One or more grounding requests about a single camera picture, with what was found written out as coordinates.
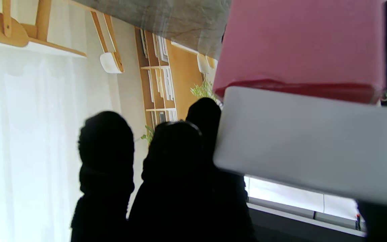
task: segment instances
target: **pink box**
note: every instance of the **pink box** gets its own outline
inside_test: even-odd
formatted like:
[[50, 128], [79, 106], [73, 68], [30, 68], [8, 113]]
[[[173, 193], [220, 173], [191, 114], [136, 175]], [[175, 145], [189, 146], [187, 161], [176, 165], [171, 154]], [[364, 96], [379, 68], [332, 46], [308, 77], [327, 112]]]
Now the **pink box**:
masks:
[[232, 0], [213, 85], [374, 103], [385, 87], [383, 0]]

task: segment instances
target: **white curtain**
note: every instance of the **white curtain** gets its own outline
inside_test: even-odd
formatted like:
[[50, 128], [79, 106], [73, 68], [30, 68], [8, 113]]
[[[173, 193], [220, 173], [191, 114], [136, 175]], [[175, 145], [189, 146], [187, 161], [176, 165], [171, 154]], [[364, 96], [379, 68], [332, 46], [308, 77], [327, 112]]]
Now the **white curtain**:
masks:
[[83, 45], [87, 59], [0, 47], [0, 242], [69, 241], [81, 196], [79, 128], [101, 110], [120, 112], [117, 77], [99, 64], [90, 16], [59, 6], [69, 28], [77, 25], [59, 39]]

